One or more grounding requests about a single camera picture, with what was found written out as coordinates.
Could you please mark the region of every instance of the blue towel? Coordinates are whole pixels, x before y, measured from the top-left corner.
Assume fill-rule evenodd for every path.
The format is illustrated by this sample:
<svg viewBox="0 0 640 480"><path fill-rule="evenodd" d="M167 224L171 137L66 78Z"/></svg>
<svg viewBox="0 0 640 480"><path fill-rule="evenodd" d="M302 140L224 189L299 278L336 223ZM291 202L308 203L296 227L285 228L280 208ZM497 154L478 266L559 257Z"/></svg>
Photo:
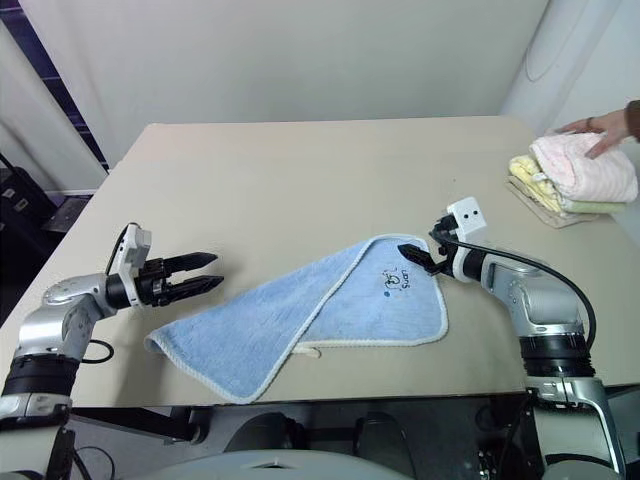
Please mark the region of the blue towel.
<svg viewBox="0 0 640 480"><path fill-rule="evenodd" d="M269 386L296 344L410 346L447 331L434 277L397 246L426 242L382 235L149 334L145 346L234 403Z"/></svg>

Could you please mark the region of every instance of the stack of folded towels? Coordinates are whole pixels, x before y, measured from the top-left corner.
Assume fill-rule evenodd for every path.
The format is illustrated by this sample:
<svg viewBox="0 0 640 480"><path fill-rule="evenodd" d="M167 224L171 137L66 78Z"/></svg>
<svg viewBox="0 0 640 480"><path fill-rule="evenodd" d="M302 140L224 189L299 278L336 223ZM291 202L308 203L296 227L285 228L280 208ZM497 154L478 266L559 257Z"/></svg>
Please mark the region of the stack of folded towels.
<svg viewBox="0 0 640 480"><path fill-rule="evenodd" d="M538 138L530 155L509 163L512 187L538 216L555 227L617 213L638 195L633 164L613 148L592 159L585 156L601 136L595 133Z"/></svg>

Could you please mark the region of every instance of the white wall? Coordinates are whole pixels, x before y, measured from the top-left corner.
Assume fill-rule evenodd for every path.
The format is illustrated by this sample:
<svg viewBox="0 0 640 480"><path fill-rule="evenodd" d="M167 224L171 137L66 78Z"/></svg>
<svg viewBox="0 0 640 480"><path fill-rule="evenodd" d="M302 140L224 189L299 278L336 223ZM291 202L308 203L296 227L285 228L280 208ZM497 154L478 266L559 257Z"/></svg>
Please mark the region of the white wall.
<svg viewBox="0 0 640 480"><path fill-rule="evenodd" d="M111 166L149 123L497 114L545 0L21 0Z"/></svg>
<svg viewBox="0 0 640 480"><path fill-rule="evenodd" d="M537 82L521 68L503 113L522 118L542 134L640 99L639 20L638 0L553 0L529 64L533 78L551 68ZM621 148L640 167L640 144L628 140ZM640 245L640 200L615 218Z"/></svg>
<svg viewBox="0 0 640 480"><path fill-rule="evenodd" d="M86 192L106 177L2 22L0 151L49 192Z"/></svg>

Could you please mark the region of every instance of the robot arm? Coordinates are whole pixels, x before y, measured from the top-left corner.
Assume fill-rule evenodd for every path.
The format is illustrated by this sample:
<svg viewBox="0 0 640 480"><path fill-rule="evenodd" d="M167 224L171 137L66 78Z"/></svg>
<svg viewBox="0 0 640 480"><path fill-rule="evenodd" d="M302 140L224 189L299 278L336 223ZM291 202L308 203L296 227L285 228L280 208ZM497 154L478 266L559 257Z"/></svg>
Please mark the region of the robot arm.
<svg viewBox="0 0 640 480"><path fill-rule="evenodd" d="M572 459L606 464L624 476L624 458L604 387L591 366L595 315L587 297L541 262L477 245L484 241L486 222L474 198L449 206L447 212L431 232L440 243L442 262L434 262L414 245L401 245L399 250L431 275L479 282L508 310L527 373L529 413L536 420L542 460L538 473ZM579 300L589 316L586 340ZM560 424L567 427L563 435L545 435L550 425L557 433ZM579 438L582 427L590 432L587 438Z"/></svg>
<svg viewBox="0 0 640 480"><path fill-rule="evenodd" d="M150 248L151 232L135 223L127 225L105 273L57 283L45 292L40 308L24 320L0 396L0 450L7 452L8 445L36 438L51 444L48 452L59 450L54 443L73 445L73 438L69 440L69 432L61 426L68 420L71 389L97 321L129 306L164 306L206 293L224 280L200 276L172 285L168 279L173 273L204 267L216 255L191 253L146 260ZM6 459L11 463L17 457L7 455ZM24 457L25 465L9 471L30 470L30 458ZM36 470L46 473L39 467Z"/></svg>

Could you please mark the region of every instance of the human hand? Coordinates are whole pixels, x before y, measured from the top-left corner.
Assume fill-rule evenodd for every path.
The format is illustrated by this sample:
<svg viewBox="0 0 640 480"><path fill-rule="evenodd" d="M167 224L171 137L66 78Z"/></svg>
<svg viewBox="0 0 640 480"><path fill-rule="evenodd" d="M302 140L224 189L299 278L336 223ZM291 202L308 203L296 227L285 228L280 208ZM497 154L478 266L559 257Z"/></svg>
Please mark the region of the human hand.
<svg viewBox="0 0 640 480"><path fill-rule="evenodd" d="M606 135L596 143L587 153L589 158L596 158L609 148L618 145L622 140L630 135L629 126L624 110L616 110L600 117L589 117L569 123L556 130L558 133L603 133Z"/></svg>

